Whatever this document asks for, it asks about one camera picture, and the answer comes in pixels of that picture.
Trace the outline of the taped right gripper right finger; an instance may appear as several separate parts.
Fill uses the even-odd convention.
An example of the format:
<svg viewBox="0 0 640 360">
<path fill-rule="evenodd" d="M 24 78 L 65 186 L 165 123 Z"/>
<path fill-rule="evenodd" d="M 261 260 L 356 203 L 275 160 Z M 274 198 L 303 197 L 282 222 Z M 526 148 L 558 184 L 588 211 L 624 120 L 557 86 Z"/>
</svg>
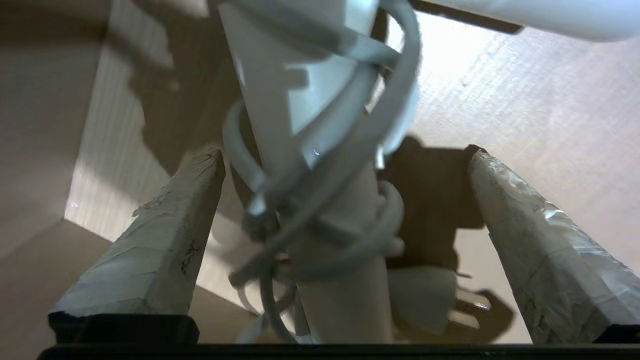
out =
<svg viewBox="0 0 640 360">
<path fill-rule="evenodd" d="M 533 344 L 638 344 L 640 280 L 486 150 L 468 176 Z"/>
</svg>

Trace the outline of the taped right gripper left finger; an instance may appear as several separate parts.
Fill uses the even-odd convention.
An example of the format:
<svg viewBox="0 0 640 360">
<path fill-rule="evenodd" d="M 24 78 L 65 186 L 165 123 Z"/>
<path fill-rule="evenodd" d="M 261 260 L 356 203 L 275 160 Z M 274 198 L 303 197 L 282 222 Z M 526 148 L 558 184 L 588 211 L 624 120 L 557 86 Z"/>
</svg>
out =
<svg viewBox="0 0 640 360">
<path fill-rule="evenodd" d="M 187 315 L 225 177 L 221 150 L 192 158 L 52 312 Z"/>
</svg>

